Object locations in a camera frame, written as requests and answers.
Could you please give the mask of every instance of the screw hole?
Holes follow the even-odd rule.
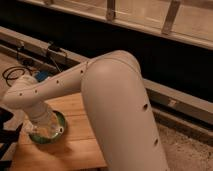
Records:
[[[154,146],[158,145],[158,139],[155,140]]]
[[[60,128],[60,133],[62,133],[62,132],[63,132],[63,130],[64,130],[63,128]]]
[[[145,104],[144,106],[143,106],[143,110],[145,111],[145,110],[147,110],[148,109],[148,104]]]

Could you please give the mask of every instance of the metal frame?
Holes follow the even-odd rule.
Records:
[[[115,19],[115,0],[107,0],[106,19],[113,21]]]
[[[0,40],[19,47],[24,44],[24,48],[35,54],[45,57],[48,43],[38,39],[25,36],[15,31],[0,27]],[[89,58],[78,55],[63,49],[68,54],[68,66],[74,63],[81,63]],[[64,64],[64,55],[52,52],[55,60]],[[183,112],[191,117],[200,119],[206,123],[213,125],[213,105],[211,102],[199,99],[178,90],[166,87],[153,81],[144,79],[145,87],[148,91],[150,100],[170,107],[177,111]]]
[[[170,34],[172,31],[172,26],[174,24],[175,18],[177,16],[178,10],[180,8],[181,0],[172,0],[169,6],[169,10],[162,28],[163,34]]]
[[[73,10],[72,8],[66,8],[66,7],[63,7],[60,5],[56,5],[54,3],[52,5],[45,5],[42,1],[36,1],[36,0],[19,0],[19,1],[28,3],[28,4],[32,4],[32,5],[36,5],[36,6],[42,6],[42,7],[51,9],[51,10],[65,12],[68,14],[81,16],[81,17],[96,20],[99,22],[105,22],[105,23],[113,24],[113,25],[116,25],[119,27],[132,29],[132,30],[136,30],[139,32],[151,34],[154,36],[163,37],[166,39],[175,40],[178,42],[187,43],[187,44],[191,44],[191,45],[195,45],[195,46],[213,50],[213,42],[202,39],[202,38],[191,37],[191,36],[187,36],[187,35],[183,35],[183,34],[179,34],[179,33],[162,34],[161,29],[137,24],[137,23],[130,22],[130,21],[124,21],[124,20],[120,20],[120,19],[116,19],[116,20],[114,19],[113,22],[110,22],[110,20],[106,19],[106,16],[95,15],[95,14],[80,11],[80,10],[77,11],[77,10]]]

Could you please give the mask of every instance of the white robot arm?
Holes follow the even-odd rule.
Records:
[[[41,83],[24,75],[3,101],[45,124],[47,99],[82,92],[91,126],[110,171],[169,171],[136,59],[115,51],[81,63]]]

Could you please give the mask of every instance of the gray floor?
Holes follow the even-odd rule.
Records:
[[[14,59],[1,53],[0,61],[0,74],[6,68],[17,65]],[[1,77],[0,86],[1,99],[8,89]],[[8,128],[11,128],[11,126],[16,127],[17,123],[20,123],[23,119],[21,111],[14,110],[13,112],[16,119],[7,123]],[[158,124],[158,128],[171,171],[213,171],[213,147],[185,136],[177,132],[175,128],[170,129],[161,124]]]

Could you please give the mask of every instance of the wooden board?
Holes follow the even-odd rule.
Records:
[[[85,115],[81,94],[47,102],[54,110],[65,115],[68,123],[65,134],[55,143],[36,145],[22,129],[10,170],[64,171],[105,167],[104,158]]]

